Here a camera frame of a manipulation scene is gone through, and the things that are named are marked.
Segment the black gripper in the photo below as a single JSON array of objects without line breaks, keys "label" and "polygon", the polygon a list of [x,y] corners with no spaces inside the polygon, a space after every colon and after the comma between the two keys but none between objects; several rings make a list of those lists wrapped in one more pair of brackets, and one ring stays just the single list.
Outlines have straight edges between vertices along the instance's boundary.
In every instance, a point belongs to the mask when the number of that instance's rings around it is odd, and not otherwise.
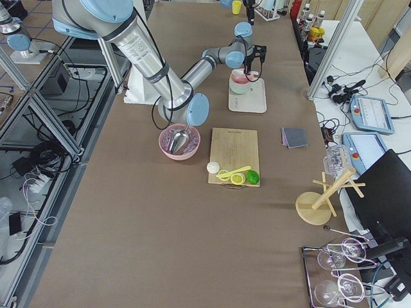
[{"label": "black gripper", "polygon": [[255,58],[258,58],[260,63],[265,62],[265,57],[267,54],[267,47],[261,45],[253,45],[252,49],[250,49],[251,53],[247,55],[245,58],[245,74],[250,74],[251,72],[251,63],[254,61]]}]

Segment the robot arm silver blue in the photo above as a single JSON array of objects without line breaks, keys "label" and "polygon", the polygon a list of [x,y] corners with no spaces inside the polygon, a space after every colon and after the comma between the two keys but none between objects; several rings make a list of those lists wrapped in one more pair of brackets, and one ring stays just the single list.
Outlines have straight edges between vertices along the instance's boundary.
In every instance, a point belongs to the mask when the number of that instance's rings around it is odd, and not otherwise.
[{"label": "robot arm silver blue", "polygon": [[203,124],[209,101],[181,80],[155,50],[138,24],[133,1],[53,1],[53,24],[61,34],[116,45],[159,93],[159,113],[167,121]]},{"label": "robot arm silver blue", "polygon": [[201,59],[195,63],[182,77],[182,81],[197,88],[216,68],[218,64],[225,64],[231,69],[243,69],[247,81],[255,82],[252,78],[252,62],[258,58],[260,63],[265,61],[267,47],[255,45],[252,38],[254,25],[255,1],[243,1],[246,8],[247,21],[240,22],[234,27],[234,38],[228,46],[206,49]]}]

